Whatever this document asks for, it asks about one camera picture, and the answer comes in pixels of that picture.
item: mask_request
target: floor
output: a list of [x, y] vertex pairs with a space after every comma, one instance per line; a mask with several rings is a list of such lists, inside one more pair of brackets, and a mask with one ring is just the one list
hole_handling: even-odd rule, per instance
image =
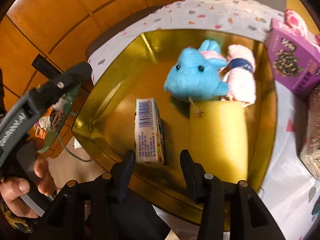
[[[73, 148], [73, 138], [67, 144], [67, 148], [84, 160], [90, 158], [83, 148], [77, 150]], [[63, 150], [55, 159], [47, 158], [47, 160], [50, 173], [58, 188], [63, 187], [71, 179], [75, 179], [79, 183], [87, 182], [94, 180], [105, 172], [94, 161], [82, 162], [71, 156], [66, 150]]]

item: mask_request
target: screw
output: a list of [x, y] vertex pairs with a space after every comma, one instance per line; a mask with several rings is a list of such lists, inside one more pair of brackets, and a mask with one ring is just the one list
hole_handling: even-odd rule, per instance
[[206, 173], [206, 174], [204, 175], [204, 177], [205, 177], [206, 179], [213, 179], [213, 175], [212, 175], [211, 173]]
[[239, 182], [239, 185], [240, 185], [241, 187], [247, 187], [247, 186], [248, 186], [248, 183], [247, 183], [245, 180], [241, 180], [241, 181]]
[[63, 88], [64, 88], [64, 84], [63, 84], [61, 81], [59, 81], [59, 82], [57, 83], [57, 86], [58, 86], [58, 88], [60, 88], [60, 89], [63, 89]]
[[111, 174], [110, 173], [104, 173], [103, 175], [102, 175], [102, 178], [103, 179], [111, 179]]
[[69, 187], [73, 187], [76, 183], [77, 183], [77, 182], [76, 182], [74, 179], [72, 179], [72, 180], [69, 180], [69, 181], [67, 182], [67, 185], [68, 185]]

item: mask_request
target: blue ribbon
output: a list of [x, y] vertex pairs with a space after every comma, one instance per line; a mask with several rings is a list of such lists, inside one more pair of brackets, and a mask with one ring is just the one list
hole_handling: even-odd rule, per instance
[[243, 58], [234, 58], [233, 60], [231, 60], [229, 62], [229, 69], [230, 70], [233, 68], [236, 68], [236, 67], [243, 68], [243, 69], [248, 70], [251, 73], [253, 73], [253, 69], [252, 69], [251, 64]]

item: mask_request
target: human hand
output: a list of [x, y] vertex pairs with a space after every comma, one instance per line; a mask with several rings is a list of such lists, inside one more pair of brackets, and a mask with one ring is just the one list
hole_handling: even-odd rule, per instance
[[[39, 138], [32, 138], [36, 149], [42, 149], [44, 141]], [[35, 174], [41, 178], [37, 187], [40, 193], [46, 196], [51, 195], [56, 189], [53, 177], [49, 172], [49, 166], [46, 158], [37, 154], [37, 159], [34, 165]], [[34, 212], [27, 204], [20, 198], [30, 190], [30, 184], [27, 180], [10, 177], [5, 179], [0, 185], [0, 193], [8, 208], [18, 217], [37, 218], [39, 215]]]

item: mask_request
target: yellow sponge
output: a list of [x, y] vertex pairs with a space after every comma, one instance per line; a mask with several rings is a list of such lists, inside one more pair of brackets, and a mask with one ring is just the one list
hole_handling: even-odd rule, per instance
[[237, 183], [248, 176], [248, 139], [239, 101], [205, 101], [190, 105], [190, 154], [206, 172]]

